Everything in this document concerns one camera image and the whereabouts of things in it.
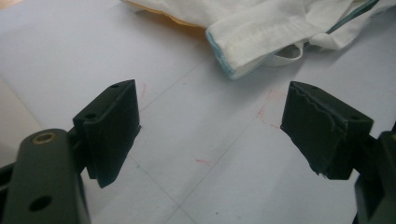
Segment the fabric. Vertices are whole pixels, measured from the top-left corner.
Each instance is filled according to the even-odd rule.
[[[123,0],[206,28],[225,73],[232,79],[257,66],[281,66],[300,59],[304,43],[341,49],[375,13],[396,0]]]

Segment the blue trim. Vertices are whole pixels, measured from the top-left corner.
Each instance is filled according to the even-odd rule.
[[[337,22],[328,32],[326,32],[328,35],[331,34],[332,32],[336,31],[338,28],[341,26],[345,25],[347,22],[359,17],[359,15],[369,11],[372,9],[379,0],[369,0],[365,4],[361,5],[360,7],[355,8],[351,13],[349,13],[347,16],[345,16],[343,19],[341,19],[339,22]]]
[[[222,69],[227,74],[227,76],[231,77],[233,75],[234,70],[227,63],[221,48],[215,42],[215,39],[213,38],[212,34],[210,34],[209,30],[206,30],[205,33],[206,33],[206,39],[209,42],[210,47],[212,47],[213,51],[215,52],[216,59],[219,61]]]

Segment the white towel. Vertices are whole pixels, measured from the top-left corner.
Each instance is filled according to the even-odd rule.
[[[232,79],[262,63],[295,62],[303,55],[304,43],[341,49],[372,15],[396,5],[396,0],[123,1],[206,28],[207,40]]]

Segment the red mark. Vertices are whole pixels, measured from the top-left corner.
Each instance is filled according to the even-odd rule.
[[[277,100],[282,100],[285,97],[286,97],[286,94],[283,93],[282,91],[270,90],[270,93],[268,93],[266,100],[277,101]]]
[[[271,127],[276,128],[276,129],[280,129],[280,127],[275,125],[275,124],[271,124]]]
[[[265,105],[262,106],[262,108],[260,109],[259,113],[257,113],[257,118],[258,119],[262,119],[262,117],[264,116],[265,113]]]
[[[143,90],[142,90],[142,94],[141,94],[140,98],[145,97],[147,88],[148,88],[148,85],[143,84]]]
[[[198,159],[195,159],[195,161],[198,162],[198,163],[207,165],[207,166],[211,166],[211,165],[212,165],[212,162],[206,161],[206,160],[198,160]]]

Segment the black plastic part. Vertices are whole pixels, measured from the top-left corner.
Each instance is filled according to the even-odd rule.
[[[134,80],[108,87],[73,119],[77,139],[89,149],[87,169],[101,188],[118,176],[140,130]]]
[[[2,223],[3,213],[6,208],[7,192],[9,182],[11,181],[13,166],[14,163],[0,169],[0,223]]]
[[[352,154],[369,137],[373,120],[317,87],[291,82],[281,129],[329,179],[349,179]]]
[[[360,224],[396,223],[396,133],[384,132],[374,150],[379,178],[360,176],[355,184]]]
[[[23,140],[3,223],[90,223],[65,131],[46,130]]]

